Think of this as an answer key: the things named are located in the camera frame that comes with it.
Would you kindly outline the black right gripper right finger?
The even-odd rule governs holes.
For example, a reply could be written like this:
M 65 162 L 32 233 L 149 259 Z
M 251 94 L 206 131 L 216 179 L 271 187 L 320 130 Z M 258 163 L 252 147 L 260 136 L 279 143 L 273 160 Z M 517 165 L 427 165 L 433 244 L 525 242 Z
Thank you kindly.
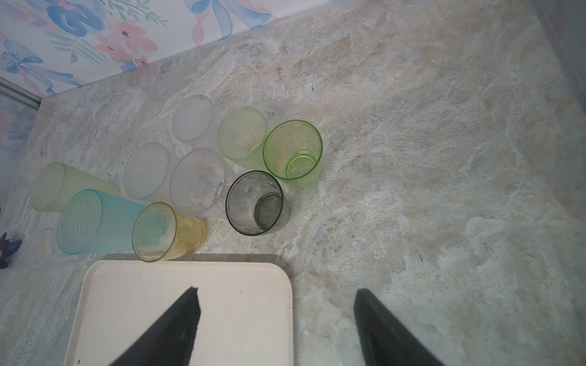
M 359 289 L 353 306 L 367 365 L 441 365 L 368 289 Z

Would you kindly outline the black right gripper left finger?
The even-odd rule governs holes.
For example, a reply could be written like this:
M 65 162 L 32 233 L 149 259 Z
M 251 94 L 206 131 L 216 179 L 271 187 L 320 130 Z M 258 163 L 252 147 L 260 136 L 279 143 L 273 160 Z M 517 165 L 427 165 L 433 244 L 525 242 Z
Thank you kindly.
M 113 365 L 188 365 L 201 308 L 198 290 L 186 290 Z

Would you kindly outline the dimpled teal plastic cup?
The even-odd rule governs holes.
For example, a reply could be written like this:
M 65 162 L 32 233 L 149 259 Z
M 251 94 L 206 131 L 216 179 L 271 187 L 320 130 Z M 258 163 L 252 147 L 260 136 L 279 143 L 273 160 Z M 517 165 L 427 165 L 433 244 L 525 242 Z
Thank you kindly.
M 132 250 L 134 224 L 144 206 L 94 189 L 70 199 L 56 230 L 61 251 L 71 256 Z

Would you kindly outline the small clear glass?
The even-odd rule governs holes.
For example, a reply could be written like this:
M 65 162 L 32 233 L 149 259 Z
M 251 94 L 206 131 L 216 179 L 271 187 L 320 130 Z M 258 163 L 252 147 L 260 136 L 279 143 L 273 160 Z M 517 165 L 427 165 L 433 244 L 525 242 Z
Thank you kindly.
M 30 244 L 32 254 L 29 265 L 34 270 L 55 269 L 67 263 L 68 256 L 60 249 L 55 230 L 41 230 L 30 240 Z

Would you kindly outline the dimpled yellow-green plastic cup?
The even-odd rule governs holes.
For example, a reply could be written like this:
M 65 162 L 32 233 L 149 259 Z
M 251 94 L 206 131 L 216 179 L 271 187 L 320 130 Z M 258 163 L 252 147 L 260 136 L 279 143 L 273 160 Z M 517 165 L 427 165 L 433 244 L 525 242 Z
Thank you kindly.
M 60 213 L 74 195 L 85 189 L 120 195 L 120 190 L 109 181 L 55 162 L 43 168 L 35 179 L 30 205 L 37 211 Z

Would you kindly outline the smooth green plastic cup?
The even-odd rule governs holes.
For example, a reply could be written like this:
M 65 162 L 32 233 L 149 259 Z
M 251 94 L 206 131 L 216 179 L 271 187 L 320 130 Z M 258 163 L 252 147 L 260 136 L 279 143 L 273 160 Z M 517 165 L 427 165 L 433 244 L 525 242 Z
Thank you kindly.
M 269 133 L 262 158 L 270 174 L 304 190 L 319 180 L 323 152 L 323 139 L 314 125 L 305 120 L 288 120 Z

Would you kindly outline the dimpled light green cup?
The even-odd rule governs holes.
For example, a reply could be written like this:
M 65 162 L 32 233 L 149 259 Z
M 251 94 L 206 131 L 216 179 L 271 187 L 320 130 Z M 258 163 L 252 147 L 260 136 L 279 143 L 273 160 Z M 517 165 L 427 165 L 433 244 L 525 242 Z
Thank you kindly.
M 244 169 L 266 171 L 262 149 L 268 134 L 269 125 L 260 110 L 250 106 L 236 108 L 218 128 L 218 149 Z

